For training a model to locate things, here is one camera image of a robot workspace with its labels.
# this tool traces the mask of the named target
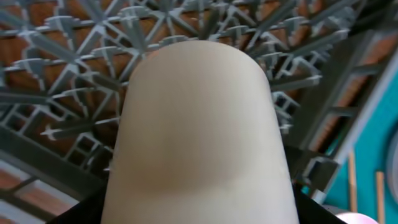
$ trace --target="plastic lattice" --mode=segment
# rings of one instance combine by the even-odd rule
[[[103,1],[80,0],[90,19],[73,17],[69,2],[58,0],[48,1],[55,4],[53,16],[35,26],[30,9],[35,2],[47,1],[0,2],[0,37],[17,36],[28,43],[20,60],[0,67],[1,126],[65,162],[82,155],[76,165],[85,171],[104,152],[111,153],[129,76],[148,52],[198,39],[241,49],[270,80],[280,129],[286,133],[299,106],[291,92],[318,83],[320,66],[356,18],[355,0],[327,1],[321,7],[315,0],[109,0],[106,7],[101,7]],[[13,5],[20,15],[9,10]],[[83,28],[90,30],[85,38],[78,35]],[[65,42],[52,38],[55,31]],[[118,56],[128,58],[122,69]],[[93,59],[106,69],[93,66]],[[49,84],[45,71],[56,65],[64,67]],[[10,88],[6,77],[17,71],[30,74],[39,89]],[[114,128],[110,140],[103,137],[107,130],[98,131],[104,124]],[[65,153],[56,153],[52,141],[62,144],[64,139],[73,143],[65,144]]]

